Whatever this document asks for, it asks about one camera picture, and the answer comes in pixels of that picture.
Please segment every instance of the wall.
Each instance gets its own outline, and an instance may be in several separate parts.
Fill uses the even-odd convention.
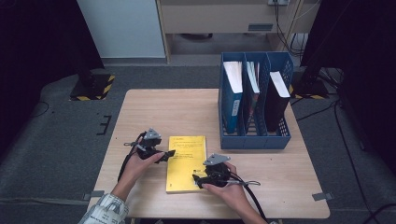
[[[165,58],[155,0],[78,0],[101,58]]]

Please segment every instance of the sleeve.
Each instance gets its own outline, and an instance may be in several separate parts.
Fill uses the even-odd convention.
[[[78,224],[124,224],[128,212],[128,206],[120,198],[112,194],[105,194],[91,207]]]

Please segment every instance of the yellow booklet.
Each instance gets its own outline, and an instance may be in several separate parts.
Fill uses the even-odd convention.
[[[169,150],[176,153],[168,160],[166,193],[195,192],[200,188],[192,175],[206,176],[206,140],[204,136],[170,136]]]

